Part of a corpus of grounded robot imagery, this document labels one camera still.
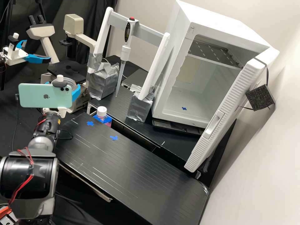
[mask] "mini fridge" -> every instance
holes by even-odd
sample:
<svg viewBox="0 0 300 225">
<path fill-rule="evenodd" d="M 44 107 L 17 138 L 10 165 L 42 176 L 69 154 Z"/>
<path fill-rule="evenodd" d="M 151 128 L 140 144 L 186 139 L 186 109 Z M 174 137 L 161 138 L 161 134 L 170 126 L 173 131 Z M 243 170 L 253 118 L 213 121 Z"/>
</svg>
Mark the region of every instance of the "mini fridge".
<svg viewBox="0 0 300 225">
<path fill-rule="evenodd" d="M 153 118 L 205 128 L 185 168 L 195 171 L 214 151 L 241 107 L 245 92 L 279 51 L 233 18 L 176 1 L 170 39 L 157 65 Z"/>
</svg>

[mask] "red wire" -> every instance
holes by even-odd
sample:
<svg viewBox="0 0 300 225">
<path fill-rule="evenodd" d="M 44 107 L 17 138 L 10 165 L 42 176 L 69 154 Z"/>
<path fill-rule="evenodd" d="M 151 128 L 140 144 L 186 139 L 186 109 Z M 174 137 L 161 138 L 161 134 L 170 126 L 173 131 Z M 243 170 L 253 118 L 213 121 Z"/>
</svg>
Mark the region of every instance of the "red wire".
<svg viewBox="0 0 300 225">
<path fill-rule="evenodd" d="M 38 124 L 35 126 L 35 129 L 34 129 L 33 132 L 35 132 L 35 130 L 36 130 L 36 128 L 38 127 L 38 125 L 40 125 L 41 123 L 45 122 L 46 120 L 47 120 L 47 119 L 43 119 L 43 120 L 41 120 L 40 122 L 38 122 Z"/>
<path fill-rule="evenodd" d="M 13 192 L 12 197 L 11 197 L 11 199 L 10 199 L 9 202 L 8 202 L 8 205 L 9 205 L 9 206 L 14 202 L 14 200 L 15 200 L 15 198 L 16 198 L 18 192 L 19 192 L 26 184 L 28 184 L 28 183 L 31 181 L 32 178 L 33 178 L 33 175 L 30 174 L 30 176 L 29 176 L 29 177 L 21 184 L 21 186 L 20 186 L 17 190 L 15 190 L 15 191 Z"/>
<path fill-rule="evenodd" d="M 25 155 L 25 154 L 22 152 L 22 150 L 20 150 L 20 149 L 18 149 L 17 152 L 20 153 L 21 155 L 25 156 L 25 157 L 29 160 L 30 164 L 33 165 L 33 159 L 32 159 L 32 156 L 31 156 L 31 154 L 30 154 L 30 152 L 29 152 L 28 147 L 25 147 L 25 149 L 26 149 L 26 151 L 27 151 L 27 153 L 28 153 L 28 155 L 29 155 L 30 158 L 28 158 L 28 156 Z"/>
<path fill-rule="evenodd" d="M 31 154 L 30 154 L 30 151 L 29 151 L 28 147 L 25 147 L 25 149 L 26 149 L 26 151 L 27 151 L 27 153 L 28 153 L 28 155 L 29 155 L 29 158 L 28 158 L 28 156 L 25 155 L 20 149 L 18 149 L 17 152 L 20 153 L 21 155 L 25 156 L 25 157 L 29 160 L 29 163 L 30 163 L 31 165 L 33 165 L 34 162 L 33 162 L 33 159 L 32 159 L 32 156 L 31 156 Z M 14 192 L 13 192 L 13 194 L 12 194 L 12 197 L 11 197 L 11 199 L 10 199 L 9 202 L 8 202 L 8 205 L 9 205 L 9 206 L 14 202 L 14 200 L 15 200 L 15 198 L 16 198 L 18 192 L 19 192 L 26 184 L 28 184 L 28 183 L 31 181 L 32 178 L 33 178 L 33 175 L 30 174 L 29 177 L 28 177 L 28 178 L 20 185 L 20 187 L 19 187 L 18 189 L 14 190 Z"/>
</svg>

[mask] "refrigerator door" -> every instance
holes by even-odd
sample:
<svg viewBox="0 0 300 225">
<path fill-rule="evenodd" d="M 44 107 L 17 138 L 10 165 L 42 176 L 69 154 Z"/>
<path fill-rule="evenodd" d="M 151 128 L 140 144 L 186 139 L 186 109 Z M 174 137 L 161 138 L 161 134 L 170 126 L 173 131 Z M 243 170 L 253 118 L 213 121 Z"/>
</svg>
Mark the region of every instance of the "refrigerator door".
<svg viewBox="0 0 300 225">
<path fill-rule="evenodd" d="M 278 50 L 270 47 L 256 58 L 265 62 L 269 67 L 278 54 Z M 256 59 L 251 59 L 246 63 L 195 145 L 188 161 L 184 165 L 187 170 L 194 172 L 214 151 L 241 111 L 239 106 L 243 106 L 246 103 L 246 91 L 255 86 L 255 81 L 263 71 L 266 71 L 265 65 Z"/>
</svg>

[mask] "blue tape cross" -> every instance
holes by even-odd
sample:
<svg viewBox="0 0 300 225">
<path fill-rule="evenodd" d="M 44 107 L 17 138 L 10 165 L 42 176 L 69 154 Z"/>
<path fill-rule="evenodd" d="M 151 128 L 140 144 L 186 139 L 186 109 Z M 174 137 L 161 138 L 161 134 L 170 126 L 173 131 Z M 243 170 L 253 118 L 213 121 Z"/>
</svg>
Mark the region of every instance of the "blue tape cross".
<svg viewBox="0 0 300 225">
<path fill-rule="evenodd" d="M 87 125 L 93 127 L 94 126 L 94 122 L 93 121 L 87 121 Z"/>
<path fill-rule="evenodd" d="M 117 135 L 116 135 L 116 136 L 110 136 L 110 138 L 111 138 L 113 141 L 118 140 L 118 136 L 117 136 Z"/>
</svg>

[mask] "pipette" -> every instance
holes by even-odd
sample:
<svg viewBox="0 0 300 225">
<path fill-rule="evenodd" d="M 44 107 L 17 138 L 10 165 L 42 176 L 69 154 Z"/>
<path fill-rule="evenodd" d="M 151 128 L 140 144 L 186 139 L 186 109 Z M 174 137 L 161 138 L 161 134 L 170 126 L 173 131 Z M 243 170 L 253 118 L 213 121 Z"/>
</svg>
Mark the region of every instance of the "pipette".
<svg viewBox="0 0 300 225">
<path fill-rule="evenodd" d="M 119 89 L 120 89 L 125 63 L 129 59 L 129 54 L 130 54 L 130 50 L 131 50 L 130 43 L 131 43 L 132 34 L 134 31 L 134 26 L 135 26 L 136 22 L 138 22 L 138 20 L 136 20 L 134 17 L 130 17 L 127 20 L 127 25 L 125 28 L 125 35 L 124 35 L 125 44 L 122 46 L 122 51 L 121 51 L 121 67 L 120 67 L 120 72 L 119 72 L 119 77 L 118 77 L 116 97 L 117 97 Z"/>
</svg>

